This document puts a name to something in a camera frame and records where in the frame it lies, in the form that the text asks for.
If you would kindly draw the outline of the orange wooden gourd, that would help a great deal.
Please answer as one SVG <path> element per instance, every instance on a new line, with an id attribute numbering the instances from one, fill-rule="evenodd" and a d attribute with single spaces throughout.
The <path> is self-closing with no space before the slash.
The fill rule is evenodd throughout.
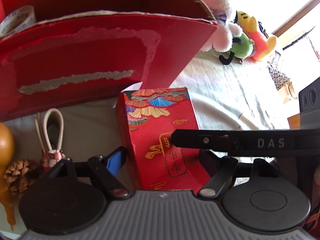
<path id="1" fill-rule="evenodd" d="M 14 136 L 11 130 L 1 123 L 1 204 L 7 215 L 7 222 L 14 229 L 16 224 L 14 200 L 4 179 L 4 174 L 15 153 Z"/>

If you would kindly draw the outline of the green plush toy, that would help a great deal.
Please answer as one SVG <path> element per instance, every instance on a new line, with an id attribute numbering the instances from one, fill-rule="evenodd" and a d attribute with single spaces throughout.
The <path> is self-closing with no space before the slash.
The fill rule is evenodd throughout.
<path id="1" fill-rule="evenodd" d="M 254 49 L 254 41 L 249 38 L 245 33 L 242 33 L 240 37 L 233 37 L 232 47 L 227 52 L 229 54 L 228 58 L 223 55 L 219 56 L 219 60 L 224 65 L 229 65 L 233 59 L 236 57 L 239 62 L 250 57 Z"/>

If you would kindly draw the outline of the red envelope gift box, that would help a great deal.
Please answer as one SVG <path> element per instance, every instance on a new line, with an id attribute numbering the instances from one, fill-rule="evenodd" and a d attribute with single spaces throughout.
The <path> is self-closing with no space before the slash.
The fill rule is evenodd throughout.
<path id="1" fill-rule="evenodd" d="M 197 193 L 210 179 L 199 162 L 199 150 L 170 142 L 176 129 L 198 128 L 187 88 L 124 91 L 116 113 L 134 188 Z"/>

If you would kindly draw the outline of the brown pine cone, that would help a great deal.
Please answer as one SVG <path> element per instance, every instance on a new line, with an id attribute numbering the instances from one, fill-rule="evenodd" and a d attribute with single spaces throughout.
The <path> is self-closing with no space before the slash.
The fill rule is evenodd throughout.
<path id="1" fill-rule="evenodd" d="M 4 172 L 4 180 L 13 196 L 23 195 L 40 176 L 40 168 L 32 159 L 14 162 Z"/>

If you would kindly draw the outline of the patterned bed sheet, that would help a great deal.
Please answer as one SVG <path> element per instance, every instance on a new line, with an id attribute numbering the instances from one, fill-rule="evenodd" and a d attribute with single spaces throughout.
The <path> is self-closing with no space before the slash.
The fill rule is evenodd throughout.
<path id="1" fill-rule="evenodd" d="M 172 83 L 188 89 L 200 129 L 287 129 L 283 101 L 267 63 L 245 60 L 222 65 L 198 53 Z M 121 144 L 116 98 L 64 107 L 62 149 L 74 161 L 105 155 Z"/>

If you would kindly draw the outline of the pink plush bunny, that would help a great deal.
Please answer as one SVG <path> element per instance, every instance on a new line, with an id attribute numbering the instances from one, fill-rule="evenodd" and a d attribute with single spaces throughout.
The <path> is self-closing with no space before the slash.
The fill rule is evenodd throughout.
<path id="1" fill-rule="evenodd" d="M 236 12 L 229 0 L 201 0 L 215 18 L 218 28 L 202 46 L 202 51 L 215 51 L 224 53 L 231 49 L 234 37 L 242 35 L 242 28 L 234 23 Z"/>

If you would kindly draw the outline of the red cardboard storage box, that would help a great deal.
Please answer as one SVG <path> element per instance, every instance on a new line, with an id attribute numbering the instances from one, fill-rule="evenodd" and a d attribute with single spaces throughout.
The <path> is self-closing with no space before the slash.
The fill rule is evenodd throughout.
<path id="1" fill-rule="evenodd" d="M 1 0 L 1 21 L 36 23 L 1 39 L 1 120 L 168 87 L 216 31 L 200 0 Z"/>

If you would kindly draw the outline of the clear printed tape roll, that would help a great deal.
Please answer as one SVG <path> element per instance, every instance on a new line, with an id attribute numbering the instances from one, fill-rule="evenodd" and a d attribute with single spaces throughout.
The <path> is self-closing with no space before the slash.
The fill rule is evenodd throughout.
<path id="1" fill-rule="evenodd" d="M 27 5 L 11 12 L 1 22 L 1 38 L 14 35 L 36 23 L 34 7 Z"/>

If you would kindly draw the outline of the beige rope charm ornament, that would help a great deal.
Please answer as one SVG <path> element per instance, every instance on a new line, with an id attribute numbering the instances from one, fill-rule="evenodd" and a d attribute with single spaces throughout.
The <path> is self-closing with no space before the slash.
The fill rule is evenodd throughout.
<path id="1" fill-rule="evenodd" d="M 64 119 L 58 109 L 51 108 L 43 117 L 37 113 L 34 121 L 42 152 L 40 164 L 46 173 L 66 157 L 62 150 Z"/>

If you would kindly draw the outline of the yellow orange plush toy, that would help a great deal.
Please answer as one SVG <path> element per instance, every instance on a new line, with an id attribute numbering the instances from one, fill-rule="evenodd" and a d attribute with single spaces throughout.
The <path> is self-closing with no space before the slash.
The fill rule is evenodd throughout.
<path id="1" fill-rule="evenodd" d="M 237 11 L 236 13 L 238 17 L 237 24 L 242 27 L 244 33 L 254 42 L 254 52 L 251 57 L 255 61 L 263 61 L 274 52 L 277 46 L 277 37 L 266 37 L 261 32 L 255 17 L 249 16 L 243 11 Z"/>

